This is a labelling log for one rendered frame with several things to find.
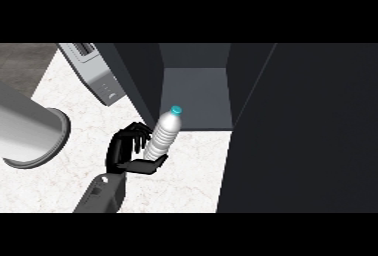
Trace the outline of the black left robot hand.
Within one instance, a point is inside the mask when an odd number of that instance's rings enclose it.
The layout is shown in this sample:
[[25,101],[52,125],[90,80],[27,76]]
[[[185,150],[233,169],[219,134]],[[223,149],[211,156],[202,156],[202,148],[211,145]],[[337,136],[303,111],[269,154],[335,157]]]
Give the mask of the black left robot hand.
[[133,122],[114,134],[105,158],[106,172],[123,172],[151,175],[162,166],[168,155],[164,154],[157,160],[131,159],[131,154],[139,153],[151,140],[152,129],[142,123]]

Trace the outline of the clear water bottle teal cap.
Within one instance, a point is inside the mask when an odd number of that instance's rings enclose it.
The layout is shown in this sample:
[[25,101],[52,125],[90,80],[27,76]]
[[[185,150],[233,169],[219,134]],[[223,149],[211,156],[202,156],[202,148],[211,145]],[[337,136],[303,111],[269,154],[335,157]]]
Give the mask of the clear water bottle teal cap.
[[155,161],[170,149],[182,129],[182,107],[174,105],[161,115],[152,132],[152,138],[148,142],[143,158]]

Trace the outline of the dark grey cabinet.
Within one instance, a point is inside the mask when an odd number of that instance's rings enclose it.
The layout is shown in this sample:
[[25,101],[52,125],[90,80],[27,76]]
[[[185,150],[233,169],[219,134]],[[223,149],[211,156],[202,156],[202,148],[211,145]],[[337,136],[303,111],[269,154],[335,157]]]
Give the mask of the dark grey cabinet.
[[99,43],[96,48],[149,126],[177,105],[185,131],[235,128],[272,43]]

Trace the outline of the dark grey cabinet door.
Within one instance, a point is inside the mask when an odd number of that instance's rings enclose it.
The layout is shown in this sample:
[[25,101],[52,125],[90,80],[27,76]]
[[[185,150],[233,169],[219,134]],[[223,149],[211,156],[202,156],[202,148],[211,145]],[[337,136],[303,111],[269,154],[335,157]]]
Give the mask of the dark grey cabinet door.
[[222,212],[378,212],[378,44],[276,46],[233,129]]

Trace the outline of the large grey cylindrical container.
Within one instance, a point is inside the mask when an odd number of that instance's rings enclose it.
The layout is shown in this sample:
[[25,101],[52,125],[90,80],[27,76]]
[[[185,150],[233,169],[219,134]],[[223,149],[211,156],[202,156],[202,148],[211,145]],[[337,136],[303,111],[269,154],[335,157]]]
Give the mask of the large grey cylindrical container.
[[56,108],[44,108],[0,81],[0,158],[18,169],[46,164],[62,150],[71,120]]

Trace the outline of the silver toaster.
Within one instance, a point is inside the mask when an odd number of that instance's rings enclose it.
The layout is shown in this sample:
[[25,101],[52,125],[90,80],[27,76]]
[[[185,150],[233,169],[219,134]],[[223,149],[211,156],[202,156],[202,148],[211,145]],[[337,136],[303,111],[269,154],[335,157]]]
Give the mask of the silver toaster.
[[77,77],[105,106],[126,95],[109,66],[93,43],[58,43]]

